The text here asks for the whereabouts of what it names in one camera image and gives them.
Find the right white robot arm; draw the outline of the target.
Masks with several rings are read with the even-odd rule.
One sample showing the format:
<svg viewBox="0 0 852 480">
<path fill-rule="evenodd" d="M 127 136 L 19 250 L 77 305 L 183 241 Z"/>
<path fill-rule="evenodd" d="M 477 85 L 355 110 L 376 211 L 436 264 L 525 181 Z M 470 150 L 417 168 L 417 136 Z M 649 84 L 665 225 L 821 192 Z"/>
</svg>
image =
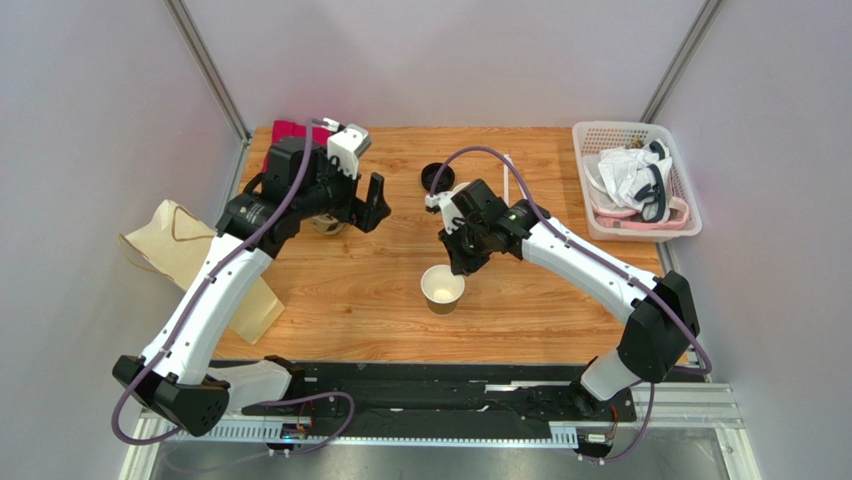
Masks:
<svg viewBox="0 0 852 480">
<path fill-rule="evenodd" d="M 493 254 L 510 254 L 567 280 L 623 324 L 619 344 L 579 376 L 583 399 L 602 403 L 638 382 L 661 382 L 697 340 L 700 324 L 682 275 L 657 276 L 622 262 L 530 200 L 508 205 L 480 179 L 424 203 L 442 219 L 439 239 L 453 274 L 470 276 Z"/>
</svg>

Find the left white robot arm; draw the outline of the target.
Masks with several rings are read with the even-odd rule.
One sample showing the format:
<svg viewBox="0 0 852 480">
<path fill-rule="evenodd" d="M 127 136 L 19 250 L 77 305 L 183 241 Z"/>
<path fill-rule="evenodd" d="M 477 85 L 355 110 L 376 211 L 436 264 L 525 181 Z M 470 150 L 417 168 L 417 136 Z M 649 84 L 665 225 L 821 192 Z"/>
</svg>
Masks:
<svg viewBox="0 0 852 480">
<path fill-rule="evenodd" d="M 325 145 L 290 136 L 270 147 L 264 171 L 227 203 L 199 273 L 161 333 L 140 355 L 116 361 L 112 375 L 126 397 L 203 436 L 228 412 L 301 391 L 303 370 L 278 356 L 227 368 L 210 361 L 249 290 L 302 221 L 329 215 L 369 233 L 389 216 L 381 175 L 372 174 L 366 199 L 356 196 L 359 160 L 371 144 L 369 134 L 349 126 Z"/>
</svg>

